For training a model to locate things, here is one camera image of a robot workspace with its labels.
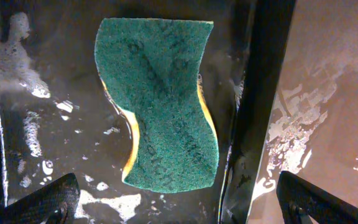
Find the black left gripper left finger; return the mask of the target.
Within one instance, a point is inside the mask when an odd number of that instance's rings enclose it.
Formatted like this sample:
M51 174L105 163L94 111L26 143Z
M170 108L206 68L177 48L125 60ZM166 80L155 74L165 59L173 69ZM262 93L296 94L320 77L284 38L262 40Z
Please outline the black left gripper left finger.
M9 205L0 223L73 223L79 199L76 175L69 173Z

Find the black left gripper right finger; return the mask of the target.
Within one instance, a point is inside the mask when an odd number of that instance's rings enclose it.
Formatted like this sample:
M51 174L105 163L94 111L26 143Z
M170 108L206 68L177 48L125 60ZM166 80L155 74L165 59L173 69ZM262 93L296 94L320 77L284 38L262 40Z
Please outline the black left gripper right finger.
M358 208L289 172L282 171L276 194L285 224L358 223Z

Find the green and yellow sponge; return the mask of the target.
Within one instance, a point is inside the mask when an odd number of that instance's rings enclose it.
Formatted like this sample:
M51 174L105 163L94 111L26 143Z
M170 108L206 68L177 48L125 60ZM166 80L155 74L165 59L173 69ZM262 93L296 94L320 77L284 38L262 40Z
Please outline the green and yellow sponge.
M214 184L218 137L200 75L213 27L211 21L102 20L94 59L130 130L125 184L163 194Z

